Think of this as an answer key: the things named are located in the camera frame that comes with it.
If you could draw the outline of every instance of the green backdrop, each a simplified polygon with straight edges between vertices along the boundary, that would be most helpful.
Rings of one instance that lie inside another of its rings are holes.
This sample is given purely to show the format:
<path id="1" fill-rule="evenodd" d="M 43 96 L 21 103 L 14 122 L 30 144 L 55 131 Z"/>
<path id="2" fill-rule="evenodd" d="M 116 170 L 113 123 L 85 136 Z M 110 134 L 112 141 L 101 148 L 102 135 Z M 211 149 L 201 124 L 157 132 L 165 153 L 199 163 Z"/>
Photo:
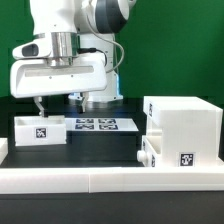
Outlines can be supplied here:
<path id="1" fill-rule="evenodd" d="M 0 96 L 14 47 L 32 40 L 28 0 L 0 1 Z M 121 93 L 199 96 L 224 106 L 224 1 L 138 0 L 117 35 L 126 50 Z"/>

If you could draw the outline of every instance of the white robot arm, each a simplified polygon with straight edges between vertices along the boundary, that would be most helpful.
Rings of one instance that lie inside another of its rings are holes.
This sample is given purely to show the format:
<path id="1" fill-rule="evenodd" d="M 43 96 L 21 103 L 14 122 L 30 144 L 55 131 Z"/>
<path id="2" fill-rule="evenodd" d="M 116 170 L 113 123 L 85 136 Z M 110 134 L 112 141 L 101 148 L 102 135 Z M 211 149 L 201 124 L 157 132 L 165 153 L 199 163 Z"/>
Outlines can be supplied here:
<path id="1" fill-rule="evenodd" d="M 106 88 L 102 54 L 78 54 L 81 33 L 119 32 L 135 1 L 30 0 L 34 41 L 13 50 L 11 93 L 16 98 Z"/>

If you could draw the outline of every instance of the black table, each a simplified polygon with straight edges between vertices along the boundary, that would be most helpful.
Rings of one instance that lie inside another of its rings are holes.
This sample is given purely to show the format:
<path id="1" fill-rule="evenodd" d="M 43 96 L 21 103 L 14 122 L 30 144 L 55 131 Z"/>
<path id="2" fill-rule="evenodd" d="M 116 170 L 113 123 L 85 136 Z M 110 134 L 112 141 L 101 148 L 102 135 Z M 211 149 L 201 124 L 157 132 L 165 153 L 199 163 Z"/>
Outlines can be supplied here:
<path id="1" fill-rule="evenodd" d="M 9 138 L 9 154 L 1 168 L 141 166 L 136 161 L 136 152 L 146 126 L 141 99 L 126 99 L 120 107 L 88 110 L 85 114 L 78 114 L 75 107 L 67 104 L 64 96 L 50 97 L 45 104 L 50 115 L 132 118 L 139 132 L 70 132 L 68 144 L 64 146 L 17 149 L 14 146 L 13 117 L 36 115 L 38 110 L 32 100 L 1 98 L 0 136 Z M 94 150 L 87 148 L 88 143 Z M 0 195 L 0 223 L 4 224 L 218 224 L 223 223 L 223 210 L 223 192 Z"/>

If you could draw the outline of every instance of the qr-like tag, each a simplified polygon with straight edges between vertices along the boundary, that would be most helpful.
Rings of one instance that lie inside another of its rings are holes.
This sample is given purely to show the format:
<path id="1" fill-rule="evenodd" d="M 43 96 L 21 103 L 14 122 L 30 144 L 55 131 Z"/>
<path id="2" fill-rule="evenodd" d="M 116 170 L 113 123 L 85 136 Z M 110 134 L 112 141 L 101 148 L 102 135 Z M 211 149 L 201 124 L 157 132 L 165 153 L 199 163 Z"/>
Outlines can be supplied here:
<path id="1" fill-rule="evenodd" d="M 152 167 L 156 166 L 156 158 L 152 155 Z"/>
<path id="2" fill-rule="evenodd" d="M 143 150 L 145 151 L 145 142 L 144 141 L 142 142 L 142 147 L 143 147 Z"/>
<path id="3" fill-rule="evenodd" d="M 75 126 L 76 130 L 94 130 L 93 124 L 77 124 Z"/>
<path id="4" fill-rule="evenodd" d="M 93 124 L 94 119 L 76 119 L 77 124 Z"/>
<path id="5" fill-rule="evenodd" d="M 99 119 L 100 124 L 116 124 L 115 119 Z"/>
<path id="6" fill-rule="evenodd" d="M 152 104 L 150 103 L 149 104 L 149 116 L 152 117 L 152 110 L 153 110 L 153 106 Z"/>
<path id="7" fill-rule="evenodd" d="M 194 153 L 181 153 L 180 166 L 194 166 Z"/>
<path id="8" fill-rule="evenodd" d="M 100 125 L 100 130 L 118 130 L 117 125 Z"/>
<path id="9" fill-rule="evenodd" d="M 36 138 L 47 138 L 47 128 L 36 128 Z"/>

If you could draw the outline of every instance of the white box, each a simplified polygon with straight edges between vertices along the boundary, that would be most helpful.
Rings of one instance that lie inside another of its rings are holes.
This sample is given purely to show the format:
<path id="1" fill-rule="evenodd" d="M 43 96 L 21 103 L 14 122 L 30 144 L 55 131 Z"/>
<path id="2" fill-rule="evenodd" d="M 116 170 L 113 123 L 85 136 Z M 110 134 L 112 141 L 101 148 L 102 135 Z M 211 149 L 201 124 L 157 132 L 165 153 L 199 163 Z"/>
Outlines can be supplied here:
<path id="1" fill-rule="evenodd" d="M 6 138 L 0 138 L 0 164 L 2 164 L 7 155 L 8 155 L 8 140 Z"/>
<path id="2" fill-rule="evenodd" d="M 66 144 L 64 116 L 15 117 L 16 146 Z"/>
<path id="3" fill-rule="evenodd" d="M 196 97 L 145 97 L 146 135 L 138 160 L 148 167 L 214 166 L 222 109 Z"/>

